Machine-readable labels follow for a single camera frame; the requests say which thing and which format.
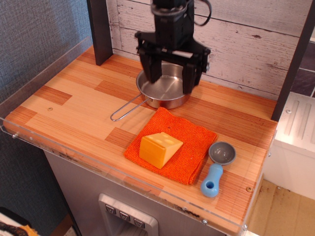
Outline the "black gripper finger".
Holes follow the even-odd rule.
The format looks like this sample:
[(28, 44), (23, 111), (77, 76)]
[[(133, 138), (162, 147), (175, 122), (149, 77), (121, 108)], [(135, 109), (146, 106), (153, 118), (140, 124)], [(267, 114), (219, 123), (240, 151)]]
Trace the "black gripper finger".
[(155, 83), (162, 76), (161, 59), (155, 55), (140, 55), (146, 78)]
[(202, 74), (200, 65), (187, 63), (183, 67), (183, 94), (192, 93), (193, 88), (199, 84)]

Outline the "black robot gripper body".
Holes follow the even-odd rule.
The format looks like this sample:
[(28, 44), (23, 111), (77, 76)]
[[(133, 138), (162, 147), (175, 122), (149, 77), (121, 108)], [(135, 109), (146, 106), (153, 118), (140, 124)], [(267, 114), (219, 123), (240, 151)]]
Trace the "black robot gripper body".
[(138, 31), (137, 51), (140, 55), (155, 55), (161, 61), (167, 61), (181, 66), (187, 63), (200, 65), (202, 72), (209, 68), (210, 49), (195, 41), (194, 13), (162, 13), (155, 12), (155, 31)]

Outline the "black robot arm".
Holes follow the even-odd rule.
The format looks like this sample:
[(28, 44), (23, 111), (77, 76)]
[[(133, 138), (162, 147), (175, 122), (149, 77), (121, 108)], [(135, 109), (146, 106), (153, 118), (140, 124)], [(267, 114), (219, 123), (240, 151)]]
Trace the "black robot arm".
[(154, 0), (151, 12), (154, 32), (135, 34), (137, 52), (150, 83), (162, 76), (163, 61), (182, 66), (183, 94), (190, 94), (208, 71), (211, 50), (193, 38), (194, 2), (192, 0)]

